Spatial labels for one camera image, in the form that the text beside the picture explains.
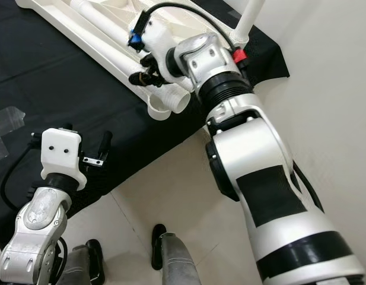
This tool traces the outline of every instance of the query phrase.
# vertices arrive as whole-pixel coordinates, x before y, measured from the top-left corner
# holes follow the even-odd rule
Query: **black shoe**
[[[105,273],[103,267],[103,254],[100,242],[97,239],[90,239],[85,244],[89,247],[89,275],[92,285],[102,285],[105,282]]]
[[[167,229],[163,224],[157,224],[152,230],[151,266],[154,270],[160,270],[163,267],[163,259],[161,256],[161,239],[159,238],[163,233],[167,233]]]

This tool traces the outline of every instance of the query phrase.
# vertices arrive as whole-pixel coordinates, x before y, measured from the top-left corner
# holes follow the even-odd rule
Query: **black stripe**
[[[323,232],[289,243],[256,262],[260,278],[353,254],[338,232]]]
[[[239,177],[237,183],[256,227],[307,211],[291,189],[283,165],[251,172]]]

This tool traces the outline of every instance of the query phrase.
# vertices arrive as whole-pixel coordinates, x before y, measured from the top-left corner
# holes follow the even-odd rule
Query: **trouser leg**
[[[201,285],[195,263],[187,247],[174,234],[161,238],[163,255],[163,285]]]
[[[68,254],[63,274],[57,285],[90,285],[89,248],[77,246]]]

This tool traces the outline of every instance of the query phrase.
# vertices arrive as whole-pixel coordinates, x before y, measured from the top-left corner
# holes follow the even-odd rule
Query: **floor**
[[[163,223],[186,244],[203,285],[260,285],[239,203],[221,195],[200,130],[68,221],[69,250],[103,247],[106,284],[161,285],[151,231]]]

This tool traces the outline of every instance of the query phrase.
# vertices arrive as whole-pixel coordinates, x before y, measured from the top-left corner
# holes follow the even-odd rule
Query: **black tablecloth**
[[[195,2],[229,26],[237,24],[234,11],[224,2]],[[246,51],[253,84],[289,76],[279,46],[255,27]],[[70,122],[83,134],[87,153],[98,148],[105,130],[114,135],[107,176],[88,181],[69,216],[197,131],[203,115],[192,97],[183,113],[162,122],[151,119],[142,100],[41,16],[17,7],[13,0],[0,0],[0,110],[15,106],[26,113],[25,126],[2,137],[9,156],[0,161],[0,181],[34,131]],[[41,169],[40,153],[32,150],[7,183],[14,204],[26,202],[27,190],[32,181],[40,180]],[[13,233],[14,217],[0,197],[1,247]]]

